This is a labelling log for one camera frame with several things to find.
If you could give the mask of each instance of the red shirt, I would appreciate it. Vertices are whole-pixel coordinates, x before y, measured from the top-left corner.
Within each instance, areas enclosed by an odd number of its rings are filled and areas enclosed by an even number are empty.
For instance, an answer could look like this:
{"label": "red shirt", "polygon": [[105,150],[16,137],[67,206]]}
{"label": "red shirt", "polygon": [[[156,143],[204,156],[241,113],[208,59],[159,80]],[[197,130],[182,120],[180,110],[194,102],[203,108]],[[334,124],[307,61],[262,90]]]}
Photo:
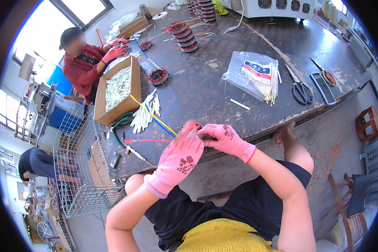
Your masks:
{"label": "red shirt", "polygon": [[[102,59],[105,55],[103,51],[103,46],[92,46],[87,44],[85,47],[83,55],[87,55],[89,58],[94,58],[96,60]],[[84,62],[77,59],[76,57],[65,54],[64,63],[63,63],[63,75],[71,82],[74,88],[82,95],[88,96],[91,92],[92,87],[98,87],[100,82],[100,77],[103,74],[102,72],[97,72],[97,65],[91,65],[90,63]]]}

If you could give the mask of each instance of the black-handled scissors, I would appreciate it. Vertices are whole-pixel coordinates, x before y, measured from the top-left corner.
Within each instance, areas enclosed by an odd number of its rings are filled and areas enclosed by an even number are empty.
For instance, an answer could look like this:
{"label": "black-handled scissors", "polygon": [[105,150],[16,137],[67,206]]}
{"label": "black-handled scissors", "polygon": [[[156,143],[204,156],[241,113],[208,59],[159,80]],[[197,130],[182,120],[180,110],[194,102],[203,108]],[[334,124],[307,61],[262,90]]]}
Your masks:
{"label": "black-handled scissors", "polygon": [[290,72],[291,77],[294,80],[294,83],[293,83],[294,98],[297,100],[297,102],[303,105],[312,103],[314,101],[314,95],[312,94],[311,89],[297,78],[297,76],[293,73],[291,68],[287,66],[287,64],[286,64],[286,67],[288,71]]}

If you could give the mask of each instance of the label on plastic bag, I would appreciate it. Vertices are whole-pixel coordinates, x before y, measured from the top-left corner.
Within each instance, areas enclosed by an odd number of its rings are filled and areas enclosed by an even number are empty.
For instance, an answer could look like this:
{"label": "label on plastic bag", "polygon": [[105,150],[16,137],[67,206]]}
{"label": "label on plastic bag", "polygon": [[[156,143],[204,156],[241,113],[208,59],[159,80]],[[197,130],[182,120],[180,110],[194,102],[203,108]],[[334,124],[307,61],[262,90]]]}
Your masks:
{"label": "label on plastic bag", "polygon": [[270,64],[262,65],[255,61],[245,60],[242,64],[241,72],[256,81],[270,86],[270,79],[272,78],[272,65]]}

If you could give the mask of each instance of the pink work glove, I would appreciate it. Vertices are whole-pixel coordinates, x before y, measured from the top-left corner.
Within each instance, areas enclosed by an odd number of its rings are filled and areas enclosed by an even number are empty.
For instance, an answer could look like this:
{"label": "pink work glove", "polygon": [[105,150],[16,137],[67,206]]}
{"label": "pink work glove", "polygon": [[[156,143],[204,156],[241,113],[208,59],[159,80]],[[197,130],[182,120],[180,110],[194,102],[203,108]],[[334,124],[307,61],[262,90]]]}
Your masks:
{"label": "pink work glove", "polygon": [[109,51],[105,54],[105,56],[102,57],[102,61],[104,61],[104,63],[107,64],[110,61],[114,60],[116,57],[123,55],[126,49],[127,49],[127,46],[121,46],[121,47],[116,46],[112,49],[109,49]]}
{"label": "pink work glove", "polygon": [[256,146],[242,140],[229,125],[206,124],[197,132],[199,138],[210,135],[217,140],[204,140],[205,147],[213,147],[221,152],[239,157],[246,164],[256,150]]}
{"label": "pink work glove", "polygon": [[124,38],[117,38],[115,40],[112,40],[111,42],[107,43],[106,46],[109,48],[112,48],[116,46],[118,43],[126,44],[128,41]]}
{"label": "pink work glove", "polygon": [[203,153],[203,141],[196,132],[195,121],[187,121],[164,150],[156,171],[152,175],[146,175],[153,188],[166,195],[195,167]]}

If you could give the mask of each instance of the dark work table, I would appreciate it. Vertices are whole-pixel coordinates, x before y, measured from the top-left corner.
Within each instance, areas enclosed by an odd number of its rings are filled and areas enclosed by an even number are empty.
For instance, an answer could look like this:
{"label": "dark work table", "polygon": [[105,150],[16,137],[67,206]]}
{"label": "dark work table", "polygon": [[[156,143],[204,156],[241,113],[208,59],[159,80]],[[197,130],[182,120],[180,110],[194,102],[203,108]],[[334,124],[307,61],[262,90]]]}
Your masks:
{"label": "dark work table", "polygon": [[[168,10],[166,18],[150,21],[152,25],[142,33],[139,43],[162,33],[160,29],[170,23],[189,17],[191,16],[185,6],[178,11]],[[239,28],[223,34],[226,29],[236,26],[239,18],[239,14],[230,10],[230,14],[217,16],[214,22],[193,28],[194,33],[215,33],[210,39],[199,41],[199,48],[194,52],[184,53],[177,50],[178,45],[171,43],[172,40],[163,42],[172,38],[168,33],[152,40],[152,47],[145,51],[152,61],[166,68],[170,75],[165,83],[156,86],[156,93],[161,104],[159,118],[176,133],[187,120],[194,119],[203,126],[207,123],[230,124],[242,139],[256,144],[271,138],[278,127],[291,120],[299,125],[332,109],[356,95],[371,79],[371,73],[364,70],[347,43],[313,20],[300,23],[295,18],[275,17],[273,21],[270,18],[244,18]],[[138,46],[134,41],[128,45],[132,47],[131,52],[136,52]],[[282,84],[278,85],[275,105],[271,107],[270,104],[257,100],[221,79],[228,69],[233,51],[255,52],[278,60]],[[336,77],[337,85],[331,88],[337,99],[335,105],[326,105],[309,77],[311,72],[319,71],[310,57]],[[148,81],[150,68],[139,63],[141,96],[144,100],[155,87]],[[293,80],[285,63],[292,64],[297,69],[298,78],[312,89],[314,103],[301,105],[293,98]],[[230,98],[248,106],[250,110],[232,103]],[[126,139],[172,139],[172,136],[154,122],[137,134],[133,134],[133,127],[129,125],[116,129],[119,138],[123,132]],[[154,165],[158,164],[167,145],[165,142],[130,144]],[[110,170],[111,179],[126,177],[150,168],[135,155],[125,154],[125,150],[119,147],[113,136],[107,139],[107,150],[109,159],[115,151],[121,155],[115,169]],[[221,155],[224,154],[216,150],[209,151],[203,154],[200,163]]]}

